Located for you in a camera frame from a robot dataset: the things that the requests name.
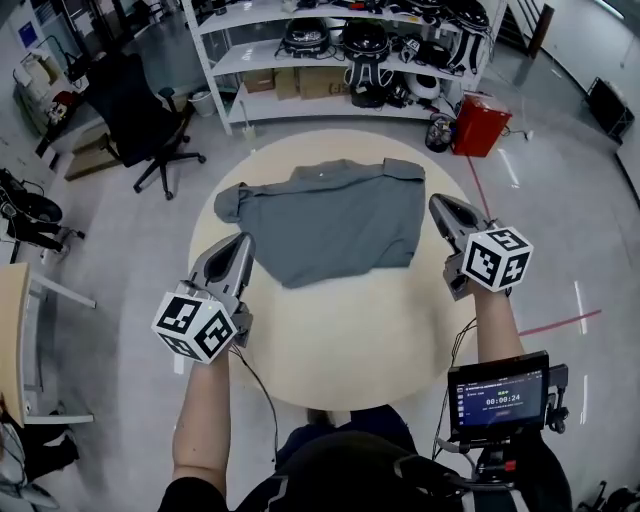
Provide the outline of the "person's black clothing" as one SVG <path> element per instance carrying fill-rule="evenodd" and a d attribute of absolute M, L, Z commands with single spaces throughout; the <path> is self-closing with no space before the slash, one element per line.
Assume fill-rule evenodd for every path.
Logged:
<path fill-rule="evenodd" d="M 519 512 L 508 492 L 457 488 L 453 470 L 422 457 L 389 405 L 355 411 L 340 426 L 295 429 L 274 473 L 235 510 L 196 477 L 170 483 L 157 512 Z"/>

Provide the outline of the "light wooden desk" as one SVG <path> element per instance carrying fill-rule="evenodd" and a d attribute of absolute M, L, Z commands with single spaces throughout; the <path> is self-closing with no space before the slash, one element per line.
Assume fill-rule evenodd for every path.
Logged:
<path fill-rule="evenodd" d="M 24 425 L 79 425 L 95 421 L 92 413 L 76 415 L 30 415 L 27 413 L 23 372 L 24 318 L 31 285 L 49 290 L 69 300 L 95 309 L 95 300 L 85 297 L 32 271 L 28 263 L 0 267 L 0 395 L 9 415 Z"/>

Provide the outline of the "person's right forearm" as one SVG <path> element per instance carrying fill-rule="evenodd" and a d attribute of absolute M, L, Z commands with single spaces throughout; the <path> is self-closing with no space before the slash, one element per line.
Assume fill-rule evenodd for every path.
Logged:
<path fill-rule="evenodd" d="M 480 363 L 519 357 L 525 353 L 510 300 L 504 292 L 492 292 L 475 281 L 468 283 L 477 323 L 477 354 Z"/>

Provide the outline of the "group of black helmets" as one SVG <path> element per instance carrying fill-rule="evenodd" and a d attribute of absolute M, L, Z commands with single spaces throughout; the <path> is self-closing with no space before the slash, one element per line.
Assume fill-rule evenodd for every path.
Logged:
<path fill-rule="evenodd" d="M 349 18 L 331 27 L 327 18 L 293 19 L 286 25 L 275 57 L 285 52 L 294 58 L 323 60 L 340 51 L 349 65 L 344 82 L 352 104 L 359 108 L 379 108 L 388 104 L 404 108 L 412 103 L 436 111 L 435 102 L 416 98 L 404 74 L 384 69 L 381 64 L 396 54 L 404 64 L 431 66 L 452 76 L 478 72 L 480 47 L 490 38 L 491 27 L 485 8 L 478 0 L 328 0 L 351 10 L 413 16 L 428 27 L 439 29 L 451 23 L 460 32 L 453 50 L 418 33 L 390 32 L 373 20 Z"/>

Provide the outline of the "white long-handled brush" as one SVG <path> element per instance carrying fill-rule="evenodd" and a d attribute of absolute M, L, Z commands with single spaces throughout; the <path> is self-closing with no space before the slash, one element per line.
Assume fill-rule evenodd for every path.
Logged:
<path fill-rule="evenodd" d="M 243 135 L 247 141 L 255 140 L 256 139 L 255 127 L 250 123 L 247 108 L 243 100 L 240 101 L 240 106 L 241 106 L 243 117 L 244 117 L 244 126 L 242 128 Z"/>

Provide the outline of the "small black monitor screen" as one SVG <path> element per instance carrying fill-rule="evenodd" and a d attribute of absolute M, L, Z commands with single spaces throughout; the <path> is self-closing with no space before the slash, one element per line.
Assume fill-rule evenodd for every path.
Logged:
<path fill-rule="evenodd" d="M 549 355 L 454 366 L 447 373 L 450 437 L 454 442 L 499 441 L 544 425 Z"/>

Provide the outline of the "brown cardboard box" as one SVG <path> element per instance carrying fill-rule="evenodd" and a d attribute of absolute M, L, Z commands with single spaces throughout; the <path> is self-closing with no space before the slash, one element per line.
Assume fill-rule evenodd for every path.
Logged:
<path fill-rule="evenodd" d="M 258 69 L 243 74 L 243 84 L 248 93 L 258 93 L 275 88 L 274 71 L 272 69 Z"/>
<path fill-rule="evenodd" d="M 300 67 L 299 94 L 302 100 L 314 100 L 349 94 L 344 82 L 344 67 Z"/>
<path fill-rule="evenodd" d="M 295 99 L 300 96 L 298 71 L 295 67 L 275 69 L 274 85 L 279 101 Z"/>

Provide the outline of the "staircase with wooden railing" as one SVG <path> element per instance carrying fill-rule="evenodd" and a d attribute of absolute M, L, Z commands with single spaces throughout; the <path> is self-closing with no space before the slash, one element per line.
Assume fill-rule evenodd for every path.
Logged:
<path fill-rule="evenodd" d="M 505 11 L 497 41 L 535 59 L 551 25 L 555 10 L 542 0 L 504 0 Z"/>

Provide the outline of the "white round helmet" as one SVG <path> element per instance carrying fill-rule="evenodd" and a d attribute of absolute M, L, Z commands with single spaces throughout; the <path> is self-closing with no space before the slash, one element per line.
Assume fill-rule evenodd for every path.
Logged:
<path fill-rule="evenodd" d="M 409 91 L 418 99 L 433 101 L 440 96 L 441 84 L 437 77 L 416 73 L 405 73 Z"/>

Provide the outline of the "red and white toy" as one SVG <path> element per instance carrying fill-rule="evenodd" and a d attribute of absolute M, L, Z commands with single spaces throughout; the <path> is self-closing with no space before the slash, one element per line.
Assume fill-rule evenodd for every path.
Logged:
<path fill-rule="evenodd" d="M 69 91 L 61 91 L 57 93 L 47 111 L 49 120 L 57 124 L 72 113 L 75 108 L 76 96 Z"/>

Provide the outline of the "black bucket of parts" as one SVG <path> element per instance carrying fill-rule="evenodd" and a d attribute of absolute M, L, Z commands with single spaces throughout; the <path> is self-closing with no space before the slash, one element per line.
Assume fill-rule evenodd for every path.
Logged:
<path fill-rule="evenodd" d="M 433 113 L 427 122 L 425 146 L 434 153 L 446 152 L 452 144 L 456 120 L 443 113 Z"/>

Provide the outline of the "cream hanging garment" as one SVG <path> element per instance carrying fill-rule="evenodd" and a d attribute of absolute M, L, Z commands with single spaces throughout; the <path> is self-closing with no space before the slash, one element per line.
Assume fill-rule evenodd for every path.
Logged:
<path fill-rule="evenodd" d="M 59 78 L 55 59 L 46 51 L 30 52 L 20 64 L 25 86 L 49 87 Z"/>

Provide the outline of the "white metal shelving unit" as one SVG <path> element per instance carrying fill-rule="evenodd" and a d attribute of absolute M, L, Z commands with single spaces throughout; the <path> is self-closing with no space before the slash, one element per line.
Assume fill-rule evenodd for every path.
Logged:
<path fill-rule="evenodd" d="M 392 54 L 381 64 L 384 69 L 400 73 L 416 73 L 437 77 L 441 94 L 435 102 L 436 111 L 424 109 L 417 103 L 404 108 L 384 104 L 379 108 L 359 108 L 352 104 L 349 91 L 345 96 L 314 100 L 279 101 L 273 90 L 248 93 L 243 74 L 258 69 L 300 67 L 344 67 L 349 61 L 338 51 L 335 58 L 315 60 L 294 58 L 282 52 L 275 57 L 286 25 L 293 19 L 327 18 L 331 27 L 341 26 L 349 18 L 377 21 L 390 32 L 401 35 L 418 33 L 449 50 L 457 43 L 460 30 L 451 23 L 439 29 L 428 27 L 413 16 L 396 15 L 384 10 L 380 14 L 351 10 L 333 5 L 328 0 L 206 0 L 211 12 L 199 19 L 195 0 L 180 0 L 186 25 L 193 39 L 206 84 L 212 93 L 222 126 L 231 132 L 235 125 L 244 126 L 240 101 L 245 102 L 250 123 L 292 118 L 375 116 L 409 120 L 428 120 L 433 113 L 453 114 L 456 105 L 467 92 L 476 90 L 491 57 L 505 11 L 504 0 L 478 0 L 489 17 L 491 36 L 480 47 L 478 72 L 467 71 L 452 76 L 431 66 L 404 64 Z"/>

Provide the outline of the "person's left forearm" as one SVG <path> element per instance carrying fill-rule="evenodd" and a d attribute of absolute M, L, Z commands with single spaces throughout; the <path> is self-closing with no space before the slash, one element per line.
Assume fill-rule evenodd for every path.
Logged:
<path fill-rule="evenodd" d="M 226 492 L 231 443 L 229 354 L 194 363 L 173 435 L 175 479 L 194 477 Z"/>

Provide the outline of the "red metal box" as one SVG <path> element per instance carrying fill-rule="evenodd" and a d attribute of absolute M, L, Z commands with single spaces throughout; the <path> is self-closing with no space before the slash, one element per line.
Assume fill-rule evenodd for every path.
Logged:
<path fill-rule="evenodd" d="M 486 157 L 511 118 L 511 110 L 494 96 L 465 93 L 456 118 L 453 154 Z"/>

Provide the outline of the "black crate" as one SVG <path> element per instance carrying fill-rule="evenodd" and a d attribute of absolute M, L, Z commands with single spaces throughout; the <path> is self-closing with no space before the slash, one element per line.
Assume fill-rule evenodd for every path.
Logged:
<path fill-rule="evenodd" d="M 635 115 L 618 88 L 596 77 L 587 90 L 586 103 L 607 136 L 622 144 L 623 136 L 634 124 Z"/>

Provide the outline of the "low wooden platform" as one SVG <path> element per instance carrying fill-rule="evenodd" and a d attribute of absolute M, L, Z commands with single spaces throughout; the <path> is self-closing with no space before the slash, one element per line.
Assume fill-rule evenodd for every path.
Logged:
<path fill-rule="evenodd" d="M 115 148 L 106 124 L 101 123 L 85 130 L 72 149 L 73 158 L 64 179 L 71 182 L 117 167 L 120 161 L 108 151 L 108 145 Z"/>

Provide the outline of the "black monitor mount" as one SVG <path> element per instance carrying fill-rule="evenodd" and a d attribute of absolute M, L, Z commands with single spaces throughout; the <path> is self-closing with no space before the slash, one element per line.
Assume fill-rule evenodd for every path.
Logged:
<path fill-rule="evenodd" d="M 569 369 L 566 364 L 549 368 L 549 388 L 554 388 L 547 396 L 545 425 L 557 434 L 566 430 L 569 410 L 564 405 L 564 397 L 569 380 Z"/>

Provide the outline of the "white waste bin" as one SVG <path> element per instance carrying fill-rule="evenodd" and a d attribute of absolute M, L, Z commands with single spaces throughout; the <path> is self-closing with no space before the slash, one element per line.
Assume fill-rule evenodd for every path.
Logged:
<path fill-rule="evenodd" d="M 196 113 L 203 117 L 210 117 L 216 113 L 216 105 L 210 90 L 201 90 L 189 95 L 189 103 Z"/>

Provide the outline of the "grey cloth garment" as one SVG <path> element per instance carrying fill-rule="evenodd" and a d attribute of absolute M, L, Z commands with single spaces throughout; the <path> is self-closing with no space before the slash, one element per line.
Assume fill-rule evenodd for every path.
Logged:
<path fill-rule="evenodd" d="M 217 195 L 214 211 L 253 237 L 255 258 L 272 278 L 296 289 L 408 267 L 425 206 L 422 166 L 341 159 L 299 166 L 284 182 L 238 183 Z"/>

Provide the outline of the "black office chair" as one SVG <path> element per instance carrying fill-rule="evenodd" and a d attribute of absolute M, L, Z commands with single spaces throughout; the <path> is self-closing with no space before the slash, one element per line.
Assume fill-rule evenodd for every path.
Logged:
<path fill-rule="evenodd" d="M 171 87 L 153 92 L 142 58 L 136 53 L 114 52 L 101 57 L 91 64 L 87 78 L 83 97 L 108 128 L 100 148 L 126 168 L 147 161 L 149 165 L 133 190 L 140 193 L 144 181 L 158 172 L 165 199 L 171 201 L 174 194 L 168 185 L 168 164 L 192 159 L 206 162 L 202 153 L 180 149 L 191 141 L 187 128 L 194 109 L 187 105 L 179 110 Z"/>

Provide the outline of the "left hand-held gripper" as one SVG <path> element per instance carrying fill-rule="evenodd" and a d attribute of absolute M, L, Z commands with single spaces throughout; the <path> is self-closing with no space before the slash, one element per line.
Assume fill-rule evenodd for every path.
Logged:
<path fill-rule="evenodd" d="M 242 301 L 255 241 L 240 232 L 218 241 L 194 262 L 189 276 L 164 295 L 153 332 L 175 354 L 211 363 L 231 343 L 247 344 L 253 315 Z"/>

